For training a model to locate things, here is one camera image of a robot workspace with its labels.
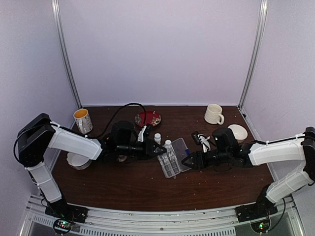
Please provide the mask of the white pill bottle front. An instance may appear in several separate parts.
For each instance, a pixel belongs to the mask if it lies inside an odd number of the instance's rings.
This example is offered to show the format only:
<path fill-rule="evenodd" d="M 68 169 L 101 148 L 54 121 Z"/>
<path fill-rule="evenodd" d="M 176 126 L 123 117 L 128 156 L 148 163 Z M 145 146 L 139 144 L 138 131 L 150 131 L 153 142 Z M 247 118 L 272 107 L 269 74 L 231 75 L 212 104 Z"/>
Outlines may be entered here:
<path fill-rule="evenodd" d="M 164 147 L 166 148 L 167 152 L 170 152 L 172 150 L 172 142 L 171 140 L 166 140 L 164 143 Z"/>

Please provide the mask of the clear plastic pill organizer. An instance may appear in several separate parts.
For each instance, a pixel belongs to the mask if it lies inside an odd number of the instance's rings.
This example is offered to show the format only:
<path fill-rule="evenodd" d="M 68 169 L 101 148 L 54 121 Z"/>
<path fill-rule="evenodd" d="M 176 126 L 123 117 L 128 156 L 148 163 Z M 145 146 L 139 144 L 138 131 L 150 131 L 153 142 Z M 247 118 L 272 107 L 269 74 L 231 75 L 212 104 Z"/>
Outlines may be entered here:
<path fill-rule="evenodd" d="M 189 169 L 183 169 L 181 160 L 189 154 L 190 151 L 183 138 L 172 141 L 172 150 L 157 156 L 164 176 L 166 178 L 176 178 L 176 175 L 188 171 Z"/>

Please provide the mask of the grey lid pill bottle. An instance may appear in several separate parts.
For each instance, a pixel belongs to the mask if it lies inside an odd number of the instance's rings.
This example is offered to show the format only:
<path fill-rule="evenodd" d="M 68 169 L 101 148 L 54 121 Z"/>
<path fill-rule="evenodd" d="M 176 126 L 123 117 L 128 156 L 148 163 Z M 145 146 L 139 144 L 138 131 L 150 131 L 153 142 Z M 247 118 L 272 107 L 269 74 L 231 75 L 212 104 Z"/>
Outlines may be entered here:
<path fill-rule="evenodd" d="M 117 158 L 117 160 L 119 161 L 119 162 L 125 162 L 126 161 L 126 159 L 127 159 L 127 157 L 126 156 L 118 156 L 118 158 Z"/>

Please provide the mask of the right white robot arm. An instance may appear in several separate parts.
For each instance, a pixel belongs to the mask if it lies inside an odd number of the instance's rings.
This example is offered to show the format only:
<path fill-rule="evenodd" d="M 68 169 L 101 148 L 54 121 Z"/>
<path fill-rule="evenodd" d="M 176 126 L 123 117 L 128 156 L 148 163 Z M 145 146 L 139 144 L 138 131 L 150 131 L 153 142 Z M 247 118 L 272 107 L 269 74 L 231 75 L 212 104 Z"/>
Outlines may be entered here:
<path fill-rule="evenodd" d="M 282 198 L 315 182 L 314 127 L 307 127 L 305 132 L 294 137 L 271 142 L 255 140 L 243 145 L 237 142 L 230 128 L 219 128 L 212 136 L 215 149 L 193 152 L 181 163 L 198 170 L 221 163 L 250 168 L 272 162 L 301 161 L 292 172 L 262 190 L 252 206 L 252 212 L 257 217 L 264 216 Z"/>

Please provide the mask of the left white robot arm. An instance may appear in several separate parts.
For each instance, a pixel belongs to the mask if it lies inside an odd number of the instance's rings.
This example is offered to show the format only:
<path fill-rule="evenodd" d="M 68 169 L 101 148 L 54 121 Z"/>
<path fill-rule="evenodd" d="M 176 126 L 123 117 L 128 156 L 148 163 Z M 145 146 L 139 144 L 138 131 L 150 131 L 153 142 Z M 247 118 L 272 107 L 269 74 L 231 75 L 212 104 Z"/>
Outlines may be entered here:
<path fill-rule="evenodd" d="M 140 132 L 129 121 L 113 124 L 103 138 L 80 134 L 50 120 L 41 113 L 21 129 L 13 145 L 15 159 L 35 180 L 48 206 L 59 218 L 67 218 L 71 208 L 44 161 L 48 148 L 79 155 L 95 161 L 109 154 L 133 156 L 147 160 L 166 153 L 166 148 L 149 138 L 153 126 L 144 125 Z"/>

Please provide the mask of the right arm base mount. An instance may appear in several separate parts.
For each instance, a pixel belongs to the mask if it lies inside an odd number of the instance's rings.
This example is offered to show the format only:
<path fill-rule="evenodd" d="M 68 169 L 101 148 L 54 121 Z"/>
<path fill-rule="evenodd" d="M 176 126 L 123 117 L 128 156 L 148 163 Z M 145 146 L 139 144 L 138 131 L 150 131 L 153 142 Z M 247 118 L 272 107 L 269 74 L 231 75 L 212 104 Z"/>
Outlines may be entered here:
<path fill-rule="evenodd" d="M 266 193 L 269 186 L 270 185 L 268 184 L 263 187 L 255 203 L 241 205 L 235 208 L 239 222 L 252 221 L 278 212 L 275 203 L 272 203 L 266 198 Z"/>

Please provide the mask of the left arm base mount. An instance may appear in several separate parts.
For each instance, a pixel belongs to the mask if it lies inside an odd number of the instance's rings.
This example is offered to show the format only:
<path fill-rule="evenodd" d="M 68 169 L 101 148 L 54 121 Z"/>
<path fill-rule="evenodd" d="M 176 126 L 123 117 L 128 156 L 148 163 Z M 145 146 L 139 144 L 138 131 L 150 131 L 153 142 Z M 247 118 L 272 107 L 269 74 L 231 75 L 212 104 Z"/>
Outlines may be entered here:
<path fill-rule="evenodd" d="M 43 192 L 42 194 L 47 203 L 45 214 L 66 221 L 85 223 L 89 211 L 86 207 L 68 204 L 62 192 L 61 198 L 55 202 L 49 201 Z"/>

